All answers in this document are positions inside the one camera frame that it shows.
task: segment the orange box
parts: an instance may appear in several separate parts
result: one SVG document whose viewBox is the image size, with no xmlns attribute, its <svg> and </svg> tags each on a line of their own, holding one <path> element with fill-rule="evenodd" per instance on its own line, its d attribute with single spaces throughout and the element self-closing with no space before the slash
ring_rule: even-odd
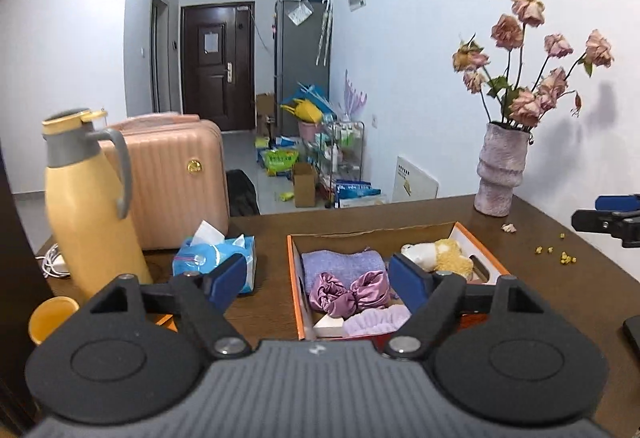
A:
<svg viewBox="0 0 640 438">
<path fill-rule="evenodd" d="M 314 324 L 320 318 L 320 314 L 311 310 L 305 294 L 304 269 L 300 257 L 302 254 L 320 250 L 354 254 L 365 249 L 372 249 L 380 253 L 382 259 L 388 262 L 394 253 L 400 252 L 403 245 L 433 243 L 443 238 L 456 240 L 465 256 L 475 255 L 478 258 L 482 270 L 474 270 L 473 281 L 475 283 L 495 285 L 499 276 L 509 274 L 495 256 L 458 222 L 441 225 L 416 225 L 401 229 L 377 229 L 348 234 L 287 236 L 291 291 L 298 338 L 308 341 L 321 339 L 314 330 Z M 380 337 L 367 336 L 366 338 L 378 341 Z"/>
</svg>

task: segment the purple cloth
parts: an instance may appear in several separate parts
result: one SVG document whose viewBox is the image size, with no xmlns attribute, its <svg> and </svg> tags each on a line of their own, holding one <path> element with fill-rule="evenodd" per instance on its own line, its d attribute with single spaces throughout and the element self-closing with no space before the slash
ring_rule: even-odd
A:
<svg viewBox="0 0 640 438">
<path fill-rule="evenodd" d="M 389 302 L 389 281 L 385 271 L 367 272 L 357 278 L 349 290 L 329 272 L 322 272 L 309 293 L 314 310 L 331 317 L 350 317 L 366 308 L 385 306 Z"/>
<path fill-rule="evenodd" d="M 315 251 L 302 255 L 305 269 L 305 292 L 311 293 L 321 272 L 331 272 L 343 285 L 350 285 L 366 272 L 384 271 L 385 262 L 376 251 L 356 254 L 338 254 L 331 251 Z"/>
<path fill-rule="evenodd" d="M 349 317 L 342 324 L 346 337 L 380 335 L 397 331 L 411 317 L 411 312 L 403 304 L 392 304 L 389 308 L 364 310 Z"/>
</svg>

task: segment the yellow thermos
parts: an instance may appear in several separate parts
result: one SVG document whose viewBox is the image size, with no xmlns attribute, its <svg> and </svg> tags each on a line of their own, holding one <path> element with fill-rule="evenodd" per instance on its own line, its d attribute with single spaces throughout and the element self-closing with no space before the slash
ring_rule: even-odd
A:
<svg viewBox="0 0 640 438">
<path fill-rule="evenodd" d="M 129 216 L 129 152 L 116 129 L 94 131 L 106 111 L 62 111 L 42 123 L 47 141 L 45 202 L 49 224 L 71 278 L 87 298 L 119 274 L 151 283 Z M 122 182 L 98 141 L 116 147 Z"/>
</svg>

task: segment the white cable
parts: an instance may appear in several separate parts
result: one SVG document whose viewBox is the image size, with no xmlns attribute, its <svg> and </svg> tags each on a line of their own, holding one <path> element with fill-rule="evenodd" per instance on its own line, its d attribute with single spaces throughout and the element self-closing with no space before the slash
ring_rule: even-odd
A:
<svg viewBox="0 0 640 438">
<path fill-rule="evenodd" d="M 260 38 L 260 42 L 262 43 L 262 46 L 269 54 L 271 54 L 271 50 L 269 50 L 267 45 L 264 43 L 262 36 L 260 35 L 260 29 L 258 28 L 258 24 L 255 22 L 254 13 L 252 12 L 251 7 L 248 7 L 248 9 L 249 9 L 249 14 L 251 15 L 251 19 L 254 21 L 255 31 L 258 33 L 258 38 Z"/>
<path fill-rule="evenodd" d="M 36 259 L 40 260 L 40 269 L 42 270 L 42 275 L 44 277 L 69 277 L 71 274 L 68 272 L 60 272 L 57 271 L 54 267 L 53 262 L 61 256 L 60 251 L 58 250 L 58 244 L 54 244 L 45 254 L 44 256 L 37 256 Z"/>
</svg>

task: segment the black bag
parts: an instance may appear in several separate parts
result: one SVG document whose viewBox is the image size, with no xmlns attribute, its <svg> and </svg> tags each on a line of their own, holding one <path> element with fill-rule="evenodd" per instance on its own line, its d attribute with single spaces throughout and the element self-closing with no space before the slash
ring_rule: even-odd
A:
<svg viewBox="0 0 640 438">
<path fill-rule="evenodd" d="M 242 169 L 226 172 L 226 190 L 229 196 L 231 216 L 253 216 L 260 214 L 253 182 Z"/>
</svg>

